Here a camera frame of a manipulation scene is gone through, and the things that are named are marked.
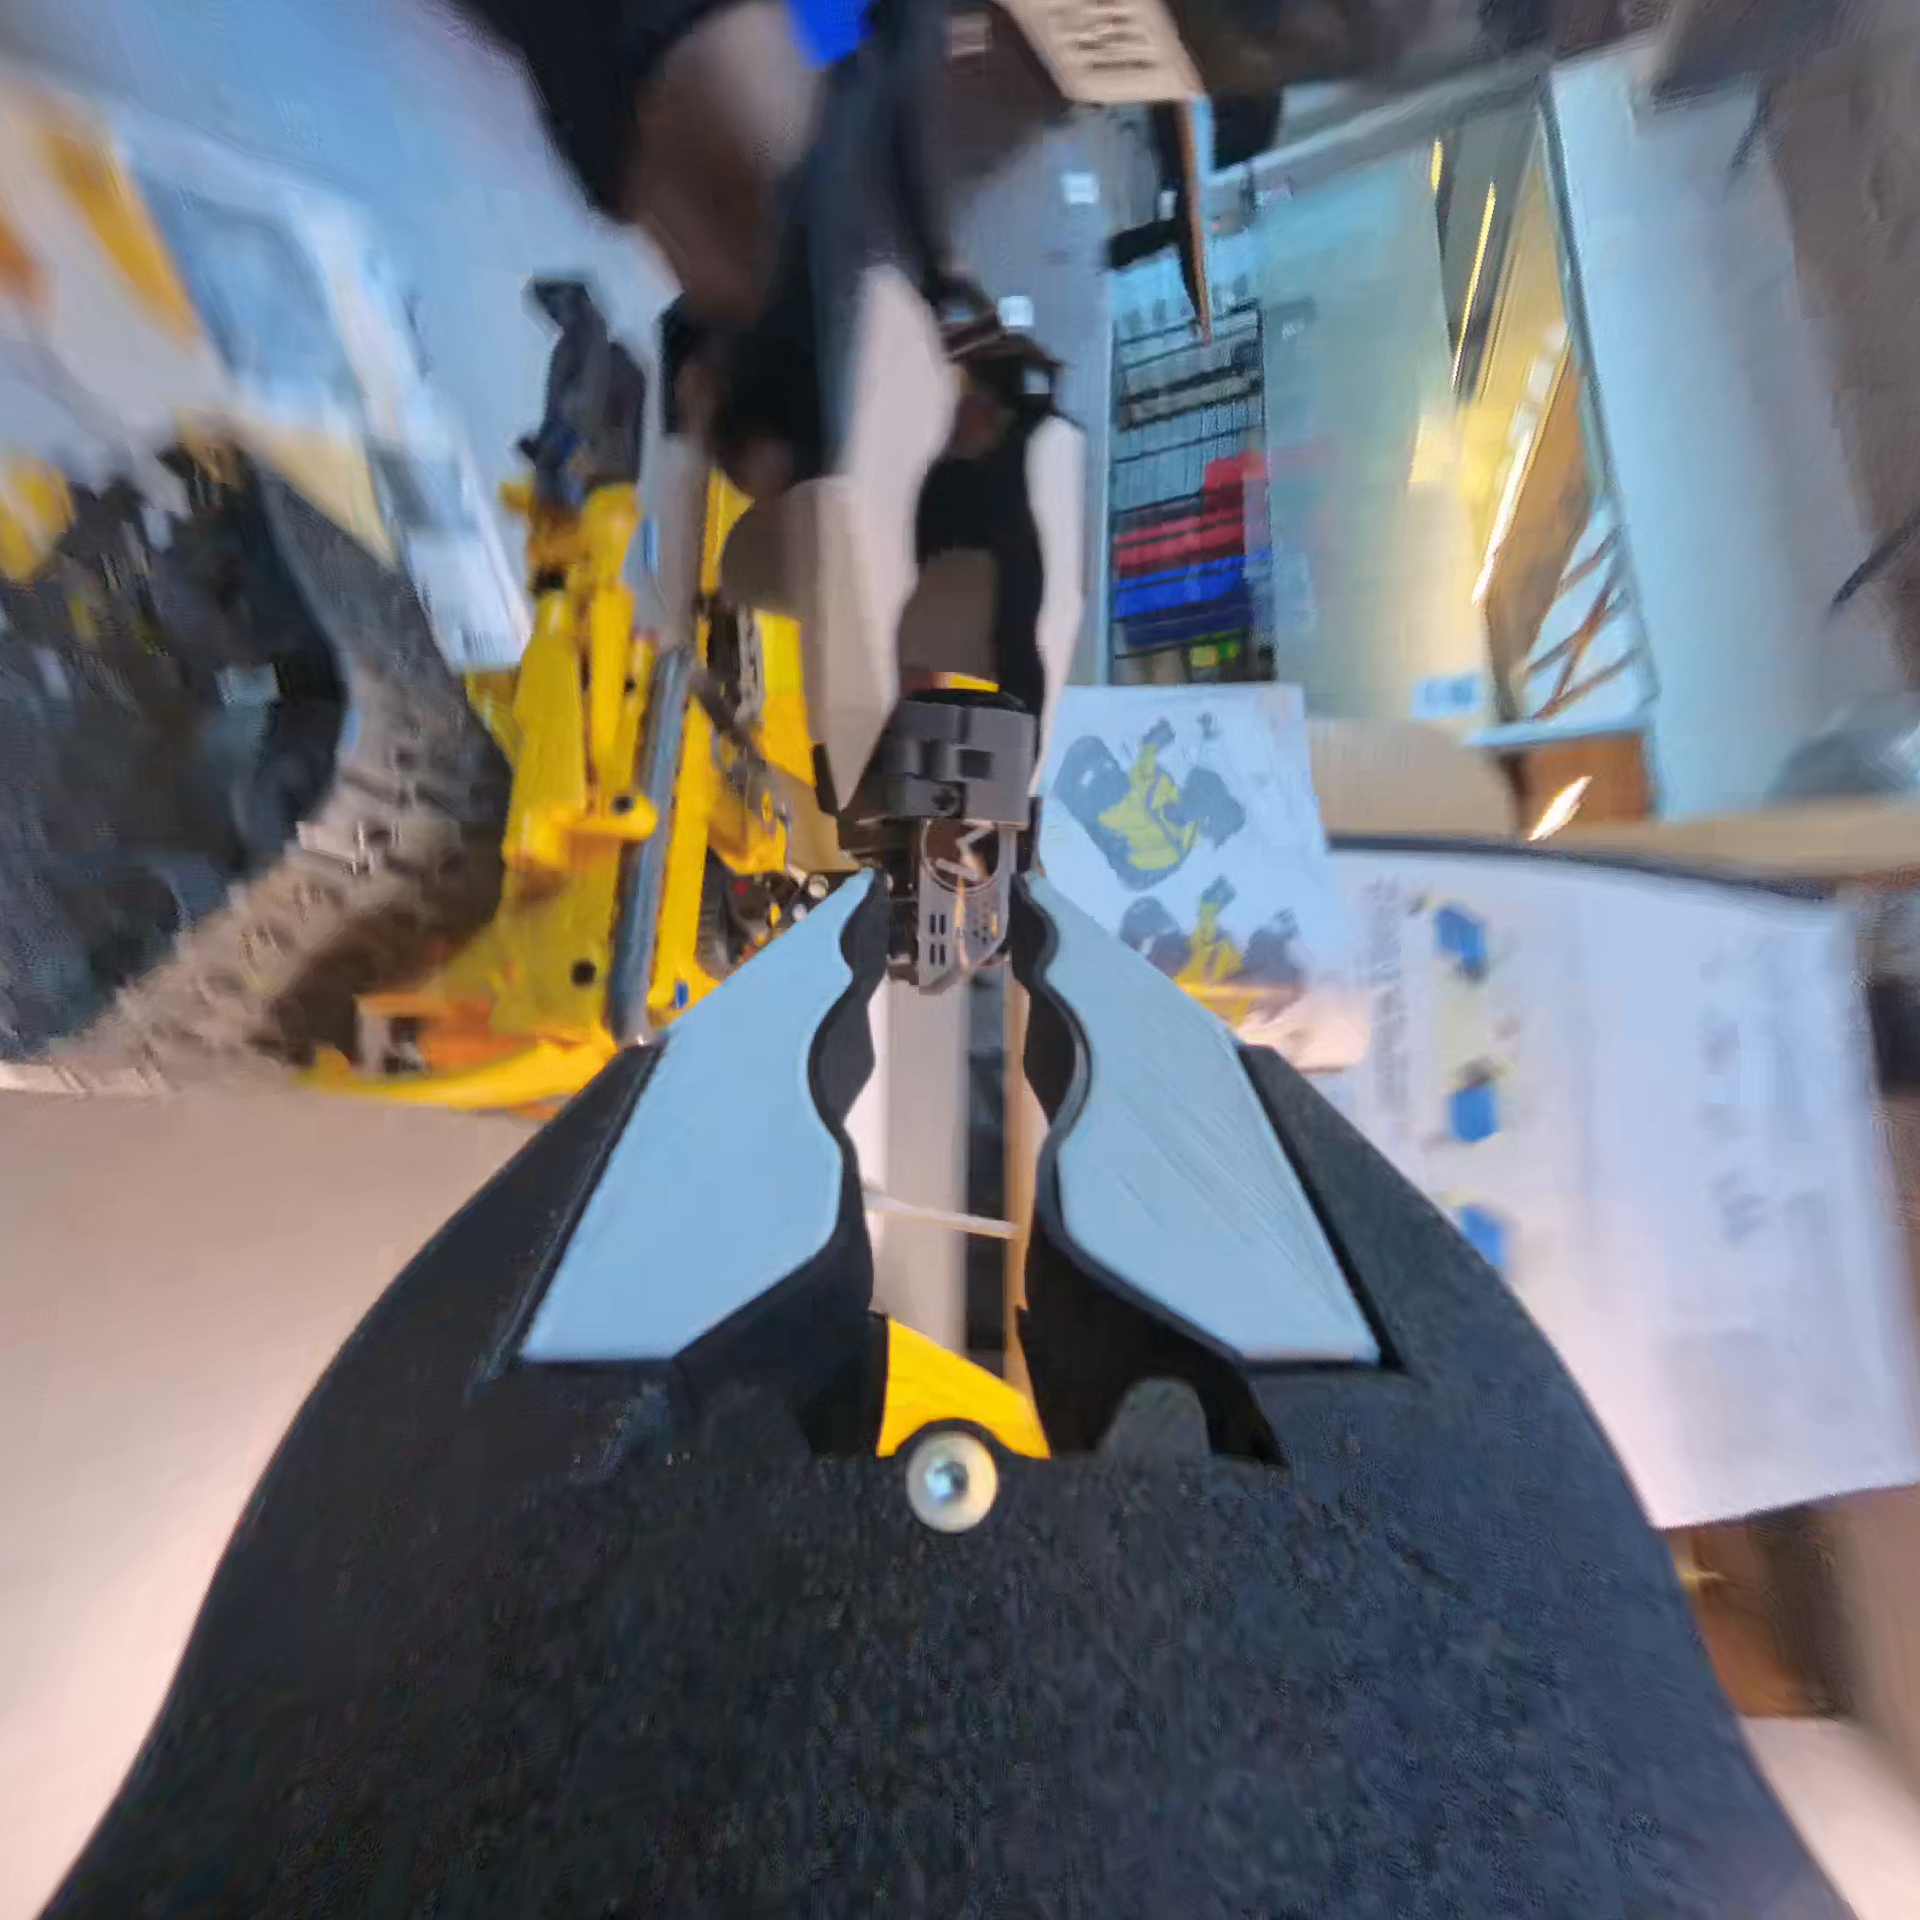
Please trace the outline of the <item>parts storage rack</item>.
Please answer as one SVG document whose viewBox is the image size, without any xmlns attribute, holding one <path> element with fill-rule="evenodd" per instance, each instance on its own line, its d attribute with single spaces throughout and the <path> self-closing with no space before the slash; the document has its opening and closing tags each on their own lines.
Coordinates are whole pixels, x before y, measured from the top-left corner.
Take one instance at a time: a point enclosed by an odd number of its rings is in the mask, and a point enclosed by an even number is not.
<svg viewBox="0 0 1920 1920">
<path fill-rule="evenodd" d="M 1116 685 L 1275 679 L 1264 315 L 1200 320 L 1167 252 L 1114 280 L 1107 677 Z"/>
</svg>

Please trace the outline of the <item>person's left forearm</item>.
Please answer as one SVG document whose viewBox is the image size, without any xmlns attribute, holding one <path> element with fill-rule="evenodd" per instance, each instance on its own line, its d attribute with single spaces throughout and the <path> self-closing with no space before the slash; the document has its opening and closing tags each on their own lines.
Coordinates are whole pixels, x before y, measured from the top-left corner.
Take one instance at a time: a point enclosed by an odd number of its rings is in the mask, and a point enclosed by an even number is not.
<svg viewBox="0 0 1920 1920">
<path fill-rule="evenodd" d="M 686 3 L 462 3 L 532 85 L 551 143 L 588 203 L 624 217 L 640 91 L 700 20 Z"/>
</svg>

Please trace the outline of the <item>person's left hand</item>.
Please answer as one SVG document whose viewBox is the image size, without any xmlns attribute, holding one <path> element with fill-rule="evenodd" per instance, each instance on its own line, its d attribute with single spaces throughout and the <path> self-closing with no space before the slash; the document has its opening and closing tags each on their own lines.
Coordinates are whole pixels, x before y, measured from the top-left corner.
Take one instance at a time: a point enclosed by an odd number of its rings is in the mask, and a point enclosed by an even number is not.
<svg viewBox="0 0 1920 1920">
<path fill-rule="evenodd" d="M 631 217 L 697 320 L 746 326 L 771 295 L 785 182 L 810 153 L 824 77 L 785 4 L 686 31 L 635 101 Z"/>
</svg>

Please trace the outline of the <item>yellow grey toy brick robot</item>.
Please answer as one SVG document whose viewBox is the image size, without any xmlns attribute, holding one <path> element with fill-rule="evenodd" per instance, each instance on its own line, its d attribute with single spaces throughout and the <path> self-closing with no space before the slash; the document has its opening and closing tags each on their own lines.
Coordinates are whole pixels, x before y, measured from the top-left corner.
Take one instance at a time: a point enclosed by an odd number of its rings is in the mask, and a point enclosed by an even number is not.
<svg viewBox="0 0 1920 1920">
<path fill-rule="evenodd" d="M 639 623 L 634 485 L 511 488 L 529 656 L 226 440 L 4 461 L 4 1091 L 543 1119 L 839 880 L 798 645 Z"/>
</svg>

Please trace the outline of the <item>grey desk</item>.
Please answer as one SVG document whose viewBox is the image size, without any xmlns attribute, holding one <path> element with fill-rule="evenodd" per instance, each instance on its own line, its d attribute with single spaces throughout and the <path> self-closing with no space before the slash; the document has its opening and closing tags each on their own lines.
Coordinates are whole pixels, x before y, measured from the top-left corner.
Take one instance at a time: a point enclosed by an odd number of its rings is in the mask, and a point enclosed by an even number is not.
<svg viewBox="0 0 1920 1920">
<path fill-rule="evenodd" d="M 431 4 L 4 4 L 4 461 L 89 488 L 156 488 L 174 443 L 258 461 L 145 158 L 364 211 L 530 637 L 500 494 L 556 341 L 530 287 L 588 280 L 610 320 L 664 293 L 562 177 L 518 63 Z M 283 1083 L 4 1091 L 4 1916 L 39 1916 L 122 1790 L 308 1388 L 520 1137 Z"/>
</svg>

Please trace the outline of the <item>robot instruction booklet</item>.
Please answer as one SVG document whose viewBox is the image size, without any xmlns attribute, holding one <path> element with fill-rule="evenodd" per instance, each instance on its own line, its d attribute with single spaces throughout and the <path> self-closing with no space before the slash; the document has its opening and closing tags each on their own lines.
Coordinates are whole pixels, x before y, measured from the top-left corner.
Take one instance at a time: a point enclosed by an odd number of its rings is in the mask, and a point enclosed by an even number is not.
<svg viewBox="0 0 1920 1920">
<path fill-rule="evenodd" d="M 1070 688 L 1041 878 L 1314 1075 L 1496 1269 L 1658 1528 L 1915 1483 L 1857 913 L 1520 837 L 1490 761 L 1296 688 Z"/>
</svg>

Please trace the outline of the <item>grey toy robot head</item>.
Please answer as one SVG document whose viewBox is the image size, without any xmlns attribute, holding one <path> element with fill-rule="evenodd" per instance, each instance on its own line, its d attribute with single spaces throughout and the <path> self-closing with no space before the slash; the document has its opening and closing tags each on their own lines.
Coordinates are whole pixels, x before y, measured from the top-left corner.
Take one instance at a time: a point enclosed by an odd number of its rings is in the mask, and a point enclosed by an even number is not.
<svg viewBox="0 0 1920 1920">
<path fill-rule="evenodd" d="M 1038 744 L 1038 719 L 987 688 L 932 688 L 889 715 L 835 824 L 881 878 L 891 979 L 939 995 L 1006 955 L 1036 843 Z"/>
</svg>

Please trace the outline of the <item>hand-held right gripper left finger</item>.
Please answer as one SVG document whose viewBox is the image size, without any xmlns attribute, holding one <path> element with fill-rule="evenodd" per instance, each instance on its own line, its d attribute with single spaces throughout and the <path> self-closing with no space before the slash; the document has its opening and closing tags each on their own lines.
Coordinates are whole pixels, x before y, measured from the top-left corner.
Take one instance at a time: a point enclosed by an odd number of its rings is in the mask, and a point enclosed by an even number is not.
<svg viewBox="0 0 1920 1920">
<path fill-rule="evenodd" d="M 794 1279 L 850 1220 L 848 1117 L 876 1070 L 887 895 L 863 870 L 642 1051 L 520 1343 L 529 1361 L 668 1361 Z"/>
</svg>

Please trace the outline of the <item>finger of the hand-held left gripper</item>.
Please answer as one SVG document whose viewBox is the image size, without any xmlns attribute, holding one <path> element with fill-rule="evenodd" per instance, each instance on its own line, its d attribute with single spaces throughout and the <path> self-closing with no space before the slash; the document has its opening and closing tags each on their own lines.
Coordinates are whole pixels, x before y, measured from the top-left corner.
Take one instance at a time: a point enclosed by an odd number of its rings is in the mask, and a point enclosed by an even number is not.
<svg viewBox="0 0 1920 1920">
<path fill-rule="evenodd" d="M 1089 437 L 1065 415 L 1044 415 L 1026 443 L 1026 502 L 1041 544 L 1041 709 L 1055 709 L 1070 679 L 1089 595 Z"/>
<path fill-rule="evenodd" d="M 815 776 L 838 813 L 902 702 L 899 623 L 922 574 L 918 515 L 954 428 L 956 369 L 902 268 L 865 270 L 835 348 L 844 382 L 828 468 L 743 511 L 718 582 L 732 603 L 798 623 Z"/>
</svg>

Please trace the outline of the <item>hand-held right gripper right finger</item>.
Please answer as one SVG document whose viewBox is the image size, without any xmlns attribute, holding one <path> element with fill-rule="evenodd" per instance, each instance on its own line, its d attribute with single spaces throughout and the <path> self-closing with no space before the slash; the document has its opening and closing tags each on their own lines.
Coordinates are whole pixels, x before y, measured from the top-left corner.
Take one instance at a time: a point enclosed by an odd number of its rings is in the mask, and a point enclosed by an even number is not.
<svg viewBox="0 0 1920 1920">
<path fill-rule="evenodd" d="M 1233 1030 L 1052 880 L 1016 901 L 1041 1245 L 1243 1369 L 1377 1369 L 1361 1302 Z"/>
</svg>

